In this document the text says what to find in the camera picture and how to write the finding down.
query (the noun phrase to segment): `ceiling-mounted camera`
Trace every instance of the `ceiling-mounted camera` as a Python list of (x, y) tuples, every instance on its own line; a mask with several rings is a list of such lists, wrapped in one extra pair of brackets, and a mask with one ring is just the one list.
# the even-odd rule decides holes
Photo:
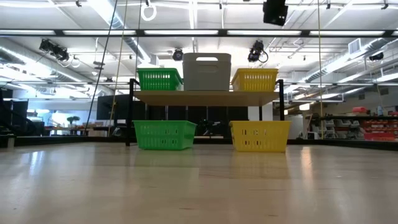
[(182, 52), (182, 49), (175, 49), (174, 54), (173, 54), (173, 60), (179, 62), (182, 60), (182, 56), (184, 53)]
[(46, 54), (50, 53), (50, 55), (54, 56), (57, 60), (61, 62), (67, 62), (69, 60), (68, 49), (53, 44), (50, 40), (42, 40), (39, 50), (43, 51)]
[(383, 58), (384, 58), (384, 53), (383, 53), (383, 52), (380, 52), (380, 53), (378, 53), (378, 54), (376, 54), (376, 55), (370, 56), (370, 57), (369, 57), (369, 60), (371, 60), (371, 61), (373, 62), (373, 61), (375, 61), (375, 60), (381, 60), (381, 59), (383, 59)]
[(263, 22), (278, 26), (285, 25), (288, 8), (285, 5), (285, 0), (267, 0), (262, 3)]
[[(261, 55), (265, 55), (267, 57), (266, 60), (260, 60)], [(249, 56), (248, 56), (248, 61), (249, 62), (261, 62), (261, 63), (266, 63), (268, 61), (268, 54), (264, 50), (264, 44), (262, 43), (261, 40), (256, 40), (256, 42), (253, 44), (253, 47), (250, 49)]]

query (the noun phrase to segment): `wooden floor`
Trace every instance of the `wooden floor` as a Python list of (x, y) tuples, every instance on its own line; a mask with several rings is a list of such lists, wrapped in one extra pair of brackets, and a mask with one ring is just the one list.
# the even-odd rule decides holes
[(0, 152), (0, 223), (366, 224), (398, 220), (398, 153), (130, 150), (120, 143)]

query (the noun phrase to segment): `rope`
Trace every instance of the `rope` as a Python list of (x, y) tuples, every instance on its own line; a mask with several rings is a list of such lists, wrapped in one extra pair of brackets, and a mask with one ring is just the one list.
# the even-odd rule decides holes
[[(321, 62), (321, 15), (320, 15), (320, 4), (318, 0), (318, 39), (319, 39), (319, 71), (322, 71), (322, 62)], [(323, 100), (322, 100), (322, 76), (319, 77), (321, 87), (320, 87), (320, 92), (321, 92), (321, 117), (323, 116)], [(323, 122), (321, 121), (321, 139), (323, 139)]]
[(94, 103), (94, 99), (95, 99), (95, 93), (97, 92), (98, 83), (100, 82), (101, 72), (102, 72), (103, 66), (104, 66), (104, 59), (105, 59), (106, 48), (108, 47), (109, 36), (111, 35), (112, 24), (113, 24), (114, 15), (115, 15), (115, 13), (116, 13), (116, 8), (117, 8), (116, 6), (117, 6), (117, 5), (118, 5), (118, 0), (116, 0), (116, 2), (115, 2), (115, 4), (114, 4), (114, 10), (113, 10), (112, 19), (111, 19), (111, 22), (109, 23), (108, 37), (106, 38), (104, 53), (103, 53), (103, 55), (102, 55), (101, 68), (100, 68), (100, 70), (99, 70), (97, 83), (95, 84), (95, 89), (94, 89), (94, 93), (93, 93), (93, 99), (91, 100), (90, 110), (89, 110), (89, 112), (88, 112), (87, 123), (86, 123), (86, 126), (85, 126), (85, 133), (87, 133), (87, 126), (88, 126), (88, 122), (89, 122), (89, 120), (90, 120), (91, 110), (93, 109), (93, 103)]
[(111, 116), (109, 117), (109, 126), (108, 126), (108, 137), (111, 135), (111, 121), (112, 121), (112, 116), (114, 112), (114, 104), (116, 101), (116, 90), (118, 89), (118, 80), (119, 80), (119, 69), (120, 69), (120, 61), (122, 57), (122, 49), (123, 49), (123, 37), (124, 37), (124, 30), (126, 28), (126, 18), (127, 18), (127, 6), (125, 7), (126, 10), (124, 11), (124, 20), (123, 20), (123, 32), (122, 32), (122, 38), (120, 41), (120, 53), (119, 53), (119, 61), (118, 61), (118, 71), (116, 72), (116, 85), (114, 87), (114, 95), (113, 95), (113, 102), (112, 102), (112, 110), (111, 110)]

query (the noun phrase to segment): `green plastic basket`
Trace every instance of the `green plastic basket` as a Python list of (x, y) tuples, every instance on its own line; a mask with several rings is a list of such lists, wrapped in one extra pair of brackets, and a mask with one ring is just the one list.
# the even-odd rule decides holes
[(141, 90), (179, 90), (182, 79), (175, 68), (138, 68)]
[(182, 150), (192, 147), (196, 126), (189, 121), (134, 121), (141, 149)]

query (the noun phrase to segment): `yellow plastic basket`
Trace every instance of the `yellow plastic basket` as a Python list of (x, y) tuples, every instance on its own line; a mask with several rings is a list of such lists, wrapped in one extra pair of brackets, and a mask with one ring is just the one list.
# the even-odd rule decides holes
[(291, 121), (231, 121), (232, 141), (240, 152), (285, 152)]
[(278, 69), (239, 68), (232, 79), (234, 91), (274, 91)]

